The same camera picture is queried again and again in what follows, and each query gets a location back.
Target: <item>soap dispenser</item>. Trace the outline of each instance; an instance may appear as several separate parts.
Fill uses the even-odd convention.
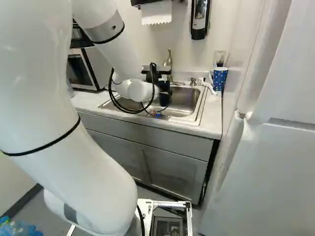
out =
[[[208,33],[212,0],[191,0],[190,32],[192,40],[204,39]]]

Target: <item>blue cup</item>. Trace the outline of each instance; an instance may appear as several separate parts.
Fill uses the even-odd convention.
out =
[[[227,67],[217,67],[211,70],[213,89],[214,91],[222,91],[226,81],[228,68]]]

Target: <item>countertop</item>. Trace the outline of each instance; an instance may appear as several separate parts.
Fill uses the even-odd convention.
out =
[[[75,91],[74,94],[75,96],[71,99],[71,101],[76,110],[79,112],[187,133],[204,138],[221,139],[221,94],[218,96],[212,95],[209,89],[207,91],[207,97],[199,126],[98,108],[99,105],[110,100],[108,91],[102,91],[99,93]]]

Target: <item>stainless steel sink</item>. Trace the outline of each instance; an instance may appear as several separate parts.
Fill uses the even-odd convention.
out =
[[[164,107],[161,107],[159,105],[159,100],[156,99],[147,108],[147,111],[151,115],[147,114],[145,111],[137,115],[199,125],[206,95],[205,88],[203,86],[191,87],[187,85],[171,85],[171,90],[173,91],[172,101],[165,110],[159,112]],[[125,108],[132,110],[142,109],[141,103],[139,102],[134,102],[130,99],[120,97],[119,95],[116,97],[116,99]],[[120,112],[120,110],[115,107],[112,101],[103,103],[99,106],[99,108]]]

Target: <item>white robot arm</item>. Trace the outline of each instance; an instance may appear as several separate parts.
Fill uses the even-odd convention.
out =
[[[67,94],[72,12],[115,68],[120,94],[141,101],[152,90],[141,81],[142,68],[113,1],[72,4],[1,1],[0,150],[44,186],[47,205],[62,218],[94,235],[123,236],[135,216],[137,188],[88,135]],[[149,92],[139,96],[144,87]]]

